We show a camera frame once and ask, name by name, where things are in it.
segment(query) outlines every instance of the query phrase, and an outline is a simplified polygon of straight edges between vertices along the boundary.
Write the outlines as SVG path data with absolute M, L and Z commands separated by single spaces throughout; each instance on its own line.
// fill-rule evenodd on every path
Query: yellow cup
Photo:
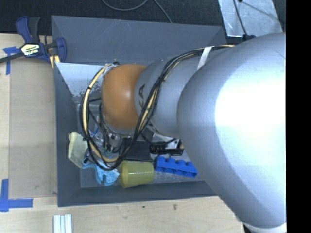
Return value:
M 123 161 L 120 165 L 120 183 L 123 188 L 147 184 L 154 180 L 155 170 L 150 162 Z

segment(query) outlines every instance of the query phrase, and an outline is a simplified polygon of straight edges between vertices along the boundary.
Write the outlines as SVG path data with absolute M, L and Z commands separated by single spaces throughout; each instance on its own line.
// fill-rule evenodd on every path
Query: white object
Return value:
M 71 214 L 54 215 L 54 217 L 53 217 L 53 232 L 54 233 L 72 233 Z

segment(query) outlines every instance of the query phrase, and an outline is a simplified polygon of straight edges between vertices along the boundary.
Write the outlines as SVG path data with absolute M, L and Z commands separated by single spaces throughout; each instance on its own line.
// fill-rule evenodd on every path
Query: black floor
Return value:
M 106 0 L 129 8 L 144 0 Z M 157 0 L 174 23 L 222 25 L 217 0 Z M 281 26 L 286 31 L 286 0 L 273 0 Z M 111 19 L 169 22 L 164 13 L 149 0 L 137 10 L 119 12 L 101 0 L 0 0 L 0 33 L 16 33 L 15 21 L 21 16 L 41 17 L 38 33 L 51 35 L 51 15 L 100 17 Z

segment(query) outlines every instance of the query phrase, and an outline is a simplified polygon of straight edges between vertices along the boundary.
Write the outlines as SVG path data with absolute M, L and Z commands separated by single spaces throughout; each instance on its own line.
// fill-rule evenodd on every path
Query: blue tape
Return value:
M 0 195 L 0 212 L 8 212 L 11 208 L 32 208 L 33 199 L 8 199 L 9 179 L 2 180 Z
M 8 47 L 8 48 L 4 48 L 3 51 L 6 53 L 7 56 L 10 56 L 11 54 L 16 54 L 16 53 L 20 53 L 20 49 L 17 47 Z M 5 74 L 8 75 L 11 72 L 11 63 L 10 61 L 8 61 L 6 63 L 6 72 Z

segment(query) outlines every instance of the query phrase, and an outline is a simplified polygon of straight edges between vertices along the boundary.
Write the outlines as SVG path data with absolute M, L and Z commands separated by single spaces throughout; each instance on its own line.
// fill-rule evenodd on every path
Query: yellow cable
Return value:
M 87 132 L 87 120 L 86 120 L 86 108 L 87 108 L 87 101 L 89 98 L 89 94 L 91 92 L 91 89 L 93 88 L 94 84 L 96 83 L 96 81 L 98 80 L 98 78 L 105 72 L 105 70 L 107 69 L 107 67 L 103 67 L 98 73 L 97 75 L 95 75 L 95 77 L 92 79 L 91 83 L 89 84 L 89 89 L 86 90 L 85 93 L 85 98 L 83 100 L 83 110 L 82 110 L 82 121 L 83 121 L 83 126 L 84 126 L 84 131 Z M 103 158 L 106 162 L 111 163 L 111 162 L 115 162 L 118 157 L 113 158 L 113 159 L 108 159 L 107 157 L 103 156 L 100 152 L 97 151 L 97 149 L 95 148 L 95 146 L 90 142 L 90 146 L 92 148 L 92 150 L 96 153 L 96 155 L 100 158 Z

